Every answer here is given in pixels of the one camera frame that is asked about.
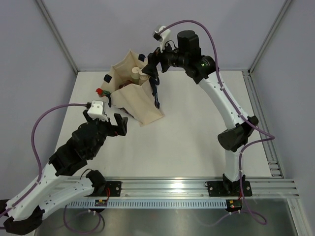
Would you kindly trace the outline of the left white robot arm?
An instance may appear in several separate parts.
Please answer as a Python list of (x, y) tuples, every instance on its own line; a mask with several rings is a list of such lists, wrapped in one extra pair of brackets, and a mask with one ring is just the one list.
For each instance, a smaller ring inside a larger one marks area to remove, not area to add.
[(7, 233), (26, 235), (37, 229), (44, 219), (65, 205), (84, 196), (100, 196), (108, 192), (107, 181), (98, 170), (91, 170), (72, 186), (52, 193), (59, 183), (85, 167), (96, 157), (107, 137), (125, 136), (127, 117), (115, 113), (110, 120), (92, 119), (83, 112), (86, 122), (49, 158), (40, 179), (10, 200), (1, 200), (0, 214), (7, 216), (3, 229)]

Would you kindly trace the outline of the green lotion bottle white cap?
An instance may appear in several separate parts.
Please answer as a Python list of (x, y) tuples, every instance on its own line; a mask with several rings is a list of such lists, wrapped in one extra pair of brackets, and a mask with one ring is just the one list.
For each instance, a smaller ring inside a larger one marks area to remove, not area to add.
[(140, 80), (140, 68), (139, 67), (133, 67), (132, 70), (131, 70), (131, 78), (132, 78), (132, 81), (135, 83), (135, 84), (138, 84), (139, 83), (139, 80)]

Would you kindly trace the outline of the beige lotion bottle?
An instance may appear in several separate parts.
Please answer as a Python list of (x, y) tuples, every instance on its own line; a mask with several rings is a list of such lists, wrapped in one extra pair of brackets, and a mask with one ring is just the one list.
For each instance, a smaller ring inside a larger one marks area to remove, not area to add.
[(142, 71), (139, 72), (139, 75), (140, 75), (140, 78), (139, 78), (139, 81), (138, 81), (139, 85), (144, 84), (149, 79), (149, 75), (143, 73)]

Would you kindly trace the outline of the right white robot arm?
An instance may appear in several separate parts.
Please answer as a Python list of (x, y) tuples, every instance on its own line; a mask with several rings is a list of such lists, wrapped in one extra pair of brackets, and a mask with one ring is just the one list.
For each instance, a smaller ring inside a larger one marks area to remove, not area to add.
[(160, 42), (160, 46), (148, 55), (148, 63), (142, 72), (157, 80), (158, 65), (161, 66), (162, 72), (166, 72), (170, 67), (184, 69), (210, 97), (223, 118), (226, 130), (218, 134), (218, 141), (225, 150), (225, 171), (221, 181), (206, 183), (209, 195), (250, 196), (249, 182), (242, 172), (239, 155), (257, 127), (258, 118), (250, 117), (231, 95), (216, 70), (215, 60), (202, 54), (199, 37), (194, 31), (179, 32), (178, 45), (174, 47), (168, 44), (170, 30), (164, 26), (155, 30), (153, 37)]

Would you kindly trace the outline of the beige canvas tote bag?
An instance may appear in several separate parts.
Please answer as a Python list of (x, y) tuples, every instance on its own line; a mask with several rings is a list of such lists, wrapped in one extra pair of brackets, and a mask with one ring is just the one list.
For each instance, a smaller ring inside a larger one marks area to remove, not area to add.
[(149, 77), (142, 85), (134, 83), (122, 89), (119, 89), (119, 85), (132, 80), (133, 67), (137, 66), (141, 70), (146, 65), (147, 59), (143, 54), (130, 50), (122, 61), (111, 66), (100, 87), (111, 92), (108, 98), (109, 105), (129, 114), (141, 125), (150, 124), (164, 117), (158, 100), (159, 79)]

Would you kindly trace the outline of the red dish soap bottle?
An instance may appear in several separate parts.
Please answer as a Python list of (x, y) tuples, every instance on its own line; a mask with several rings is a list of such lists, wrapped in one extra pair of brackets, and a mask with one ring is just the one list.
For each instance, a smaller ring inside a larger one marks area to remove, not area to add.
[(122, 84), (119, 85), (119, 89), (122, 89), (122, 88), (124, 88), (124, 87), (126, 87), (128, 85), (132, 85), (132, 84), (134, 84), (134, 82), (132, 80), (127, 80), (127, 81), (125, 81), (125, 82), (123, 82)]

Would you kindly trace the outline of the green dish soap bottle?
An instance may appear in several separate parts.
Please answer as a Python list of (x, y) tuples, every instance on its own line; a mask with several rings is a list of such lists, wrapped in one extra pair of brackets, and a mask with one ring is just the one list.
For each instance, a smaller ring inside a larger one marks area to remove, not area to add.
[(111, 94), (111, 92), (107, 90), (103, 90), (101, 88), (97, 88), (96, 93), (98, 94), (99, 97), (107, 97), (107, 98), (110, 98), (110, 94)]

